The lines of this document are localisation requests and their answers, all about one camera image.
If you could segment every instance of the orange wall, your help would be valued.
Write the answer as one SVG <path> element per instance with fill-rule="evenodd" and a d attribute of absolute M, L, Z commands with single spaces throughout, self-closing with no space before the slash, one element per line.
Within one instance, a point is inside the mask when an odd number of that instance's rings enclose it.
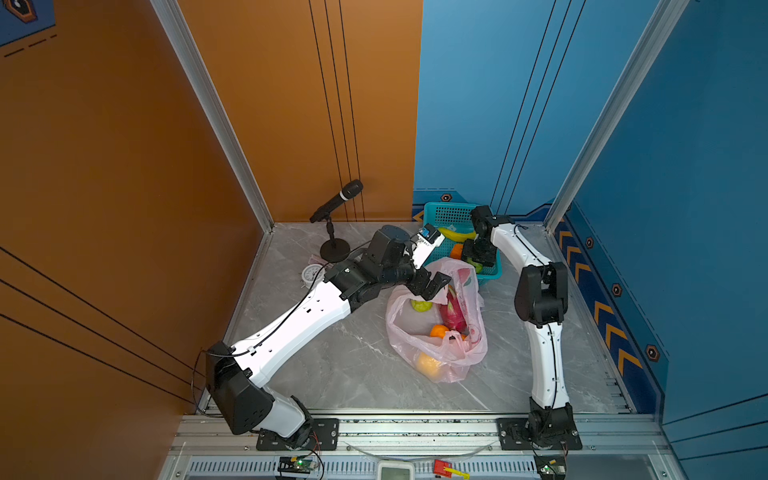
<path fill-rule="evenodd" d="M 0 51 L 0 247 L 181 362 L 0 251 L 4 282 L 169 372 L 0 283 L 0 314 L 168 391 L 0 318 L 2 477 L 154 478 L 262 233 L 150 3 L 55 14 Z"/>
<path fill-rule="evenodd" d="M 410 219 L 421 2 L 180 5 L 275 221 Z"/>

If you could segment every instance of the microphone stand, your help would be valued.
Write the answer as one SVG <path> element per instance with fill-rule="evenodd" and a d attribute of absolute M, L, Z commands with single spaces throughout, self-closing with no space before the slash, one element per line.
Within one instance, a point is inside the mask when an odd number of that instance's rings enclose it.
<path fill-rule="evenodd" d="M 338 263 L 348 257 L 349 243 L 346 240 L 336 238 L 333 234 L 333 221 L 331 220 L 330 214 L 325 220 L 326 230 L 328 231 L 330 239 L 320 247 L 320 257 L 326 262 Z"/>

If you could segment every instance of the dragon fruit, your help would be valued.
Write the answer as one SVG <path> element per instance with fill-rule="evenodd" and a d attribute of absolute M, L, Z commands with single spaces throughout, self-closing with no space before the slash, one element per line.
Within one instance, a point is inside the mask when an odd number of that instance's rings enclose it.
<path fill-rule="evenodd" d="M 467 330 L 467 321 L 464 319 L 461 305 L 458 303 L 458 296 L 453 286 L 448 285 L 448 305 L 440 305 L 440 316 L 443 325 L 456 332 Z"/>

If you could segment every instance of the yellow chevron arrow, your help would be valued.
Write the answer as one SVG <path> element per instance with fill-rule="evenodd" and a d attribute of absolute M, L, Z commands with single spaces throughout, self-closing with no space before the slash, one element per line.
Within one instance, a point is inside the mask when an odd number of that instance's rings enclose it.
<path fill-rule="evenodd" d="M 589 265 L 584 265 L 583 263 L 576 263 L 576 283 L 578 283 L 578 273 L 582 270 L 586 270 L 588 272 L 591 272 L 592 269 L 589 267 Z"/>
<path fill-rule="evenodd" d="M 600 310 L 603 310 L 604 312 L 608 312 L 611 315 L 614 315 L 614 309 L 610 308 L 605 303 L 595 302 L 594 303 L 594 322 L 598 325 L 600 325 Z"/>
<path fill-rule="evenodd" d="M 621 376 L 624 376 L 624 360 L 629 360 L 630 362 L 634 363 L 640 368 L 643 368 L 642 364 L 640 363 L 640 360 L 633 357 L 629 353 L 626 353 L 622 349 L 619 349 L 619 373 L 621 374 Z"/>
<path fill-rule="evenodd" d="M 571 253 L 581 253 L 581 250 L 579 250 L 578 247 L 568 247 L 566 251 L 568 254 L 565 256 L 565 262 L 568 265 L 571 265 Z"/>
<path fill-rule="evenodd" d="M 623 339 L 627 339 L 627 334 L 616 328 L 615 326 L 611 325 L 610 323 L 605 324 L 605 344 L 608 346 L 608 349 L 611 349 L 611 334 L 615 333 L 616 335 L 619 335 Z"/>
<path fill-rule="evenodd" d="M 573 237 L 574 234 L 567 230 L 561 230 L 560 232 L 560 250 L 563 250 L 563 237 Z"/>

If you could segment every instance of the round microphone base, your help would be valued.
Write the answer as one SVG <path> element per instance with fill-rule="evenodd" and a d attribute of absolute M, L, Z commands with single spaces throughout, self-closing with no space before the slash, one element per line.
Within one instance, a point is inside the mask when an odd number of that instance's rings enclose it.
<path fill-rule="evenodd" d="M 327 240 L 320 247 L 320 256 L 326 262 L 337 263 L 346 259 L 348 255 L 349 244 L 340 238 L 337 238 L 336 240 Z"/>

